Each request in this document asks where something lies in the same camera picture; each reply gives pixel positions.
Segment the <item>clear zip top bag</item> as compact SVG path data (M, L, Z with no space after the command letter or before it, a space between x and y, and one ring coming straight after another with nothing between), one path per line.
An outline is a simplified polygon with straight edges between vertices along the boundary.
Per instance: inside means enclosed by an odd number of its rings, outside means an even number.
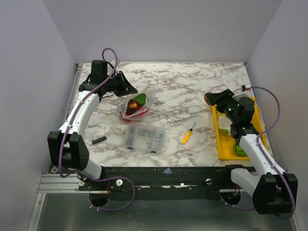
M137 91L118 107L120 120L124 122L140 121L148 114L156 97L156 88L143 86L137 88Z

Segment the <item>clear screw organizer box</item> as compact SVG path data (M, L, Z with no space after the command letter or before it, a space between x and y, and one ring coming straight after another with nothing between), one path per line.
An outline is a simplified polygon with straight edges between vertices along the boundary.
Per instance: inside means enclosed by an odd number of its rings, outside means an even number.
M155 126L130 123L123 146L131 150L143 150L153 154L161 153L166 130Z

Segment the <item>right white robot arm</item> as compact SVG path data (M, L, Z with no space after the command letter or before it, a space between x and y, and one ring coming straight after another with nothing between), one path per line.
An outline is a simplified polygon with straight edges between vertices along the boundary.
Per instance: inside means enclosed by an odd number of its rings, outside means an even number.
M245 94L236 95L230 89L220 93L206 93L205 102L231 121L231 137L247 154L257 175L245 168L234 168L221 177L228 189L235 185L251 197L259 214L273 214L290 218L295 211L298 180L287 173L269 154L261 141L261 133L254 127L255 101Z

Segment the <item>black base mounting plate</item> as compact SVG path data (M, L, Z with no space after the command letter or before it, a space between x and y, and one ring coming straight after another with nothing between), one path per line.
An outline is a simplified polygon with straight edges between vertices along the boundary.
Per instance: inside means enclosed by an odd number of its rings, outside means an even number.
M106 167L107 182L85 180L79 190L95 200L220 200L235 205L243 191L225 167Z

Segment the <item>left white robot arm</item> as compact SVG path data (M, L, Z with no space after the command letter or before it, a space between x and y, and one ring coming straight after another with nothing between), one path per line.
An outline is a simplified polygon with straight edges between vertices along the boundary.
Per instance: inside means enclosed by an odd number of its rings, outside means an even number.
M60 171L67 169L87 177L96 190L102 190L106 186L105 170L103 166L90 160L83 135L92 113L108 92L122 97L138 91L128 82L122 71L116 70L115 64L93 60L90 74L79 86L77 102L72 112L58 131L51 131L47 137L51 163Z

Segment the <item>black toothed plastic part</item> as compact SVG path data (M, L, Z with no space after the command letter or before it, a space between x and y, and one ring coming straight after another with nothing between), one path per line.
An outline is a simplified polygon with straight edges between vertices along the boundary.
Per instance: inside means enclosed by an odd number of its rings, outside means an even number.
M101 143L105 140L107 140L107 138L105 136L102 136L102 137L99 137L99 138L92 140L91 143L92 143L92 145L96 145L96 144Z

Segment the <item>white cauliflower toy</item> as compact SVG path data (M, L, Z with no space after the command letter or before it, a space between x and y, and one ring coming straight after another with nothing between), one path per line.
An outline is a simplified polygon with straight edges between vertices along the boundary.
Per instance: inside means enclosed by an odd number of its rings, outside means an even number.
M231 134L231 121L225 116L225 114L218 112L217 124L219 131L222 132L224 135Z

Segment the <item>yellow plastic tray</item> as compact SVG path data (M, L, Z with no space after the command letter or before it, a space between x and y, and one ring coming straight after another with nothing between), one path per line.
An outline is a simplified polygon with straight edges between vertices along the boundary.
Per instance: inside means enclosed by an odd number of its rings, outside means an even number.
M263 124L261 121L259 109L256 103L256 99L251 96L250 97L255 102L255 112L252 117L251 123L255 127L255 129L261 133L264 131ZM212 106L212 113L213 113L213 120L214 120L214 129L216 134L216 141L217 141L217 151L218 151L218 157L220 160L250 160L248 156L240 157L234 152L234 144L236 143L233 137L231 135L224 135L222 132L218 129L217 124L217 114L218 111L216 110L216 106ZM262 140L263 145L265 148L269 151L269 146L267 143L267 138L265 134L263 134L260 139Z

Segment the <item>large green pepper toy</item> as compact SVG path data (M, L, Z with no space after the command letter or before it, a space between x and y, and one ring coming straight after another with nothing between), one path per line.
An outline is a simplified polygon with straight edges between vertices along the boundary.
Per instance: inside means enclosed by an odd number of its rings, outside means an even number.
M147 95L145 93L141 93L133 98L133 100L137 103L138 106L144 106L146 104Z

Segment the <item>red bell pepper toy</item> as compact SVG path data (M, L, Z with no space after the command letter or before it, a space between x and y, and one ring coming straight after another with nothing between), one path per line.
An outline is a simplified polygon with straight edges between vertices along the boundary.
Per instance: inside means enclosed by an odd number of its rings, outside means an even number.
M136 122L136 121L141 121L144 119L144 117L148 114L149 109L146 109L145 111L138 111L136 115L122 115L122 112L119 111L119 119L123 122Z

